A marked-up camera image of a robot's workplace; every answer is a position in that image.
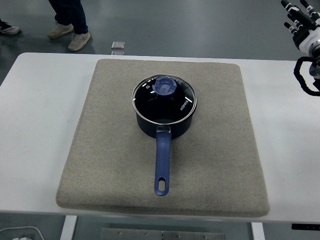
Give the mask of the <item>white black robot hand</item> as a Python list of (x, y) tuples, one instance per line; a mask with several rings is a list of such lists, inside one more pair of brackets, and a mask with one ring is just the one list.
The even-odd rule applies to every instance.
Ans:
[(307, 13), (304, 13), (297, 5), (287, 0), (282, 0), (281, 5), (287, 11), (287, 17), (291, 23), (285, 22), (284, 26), (292, 35), (295, 47), (309, 57), (320, 56), (320, 12), (306, 0), (300, 3)]

